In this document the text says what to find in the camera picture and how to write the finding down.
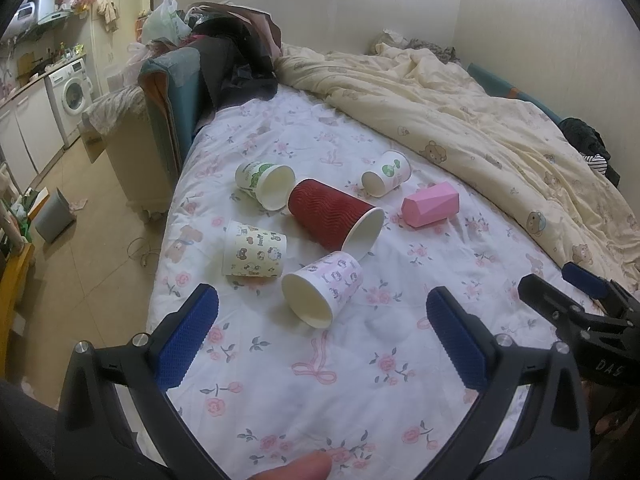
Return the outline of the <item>person's thumb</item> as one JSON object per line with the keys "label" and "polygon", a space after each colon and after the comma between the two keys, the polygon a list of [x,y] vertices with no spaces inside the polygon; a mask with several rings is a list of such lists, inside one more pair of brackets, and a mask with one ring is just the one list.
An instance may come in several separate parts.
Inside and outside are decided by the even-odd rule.
{"label": "person's thumb", "polygon": [[314,451],[278,468],[262,471],[250,480],[326,480],[332,469],[326,452]]}

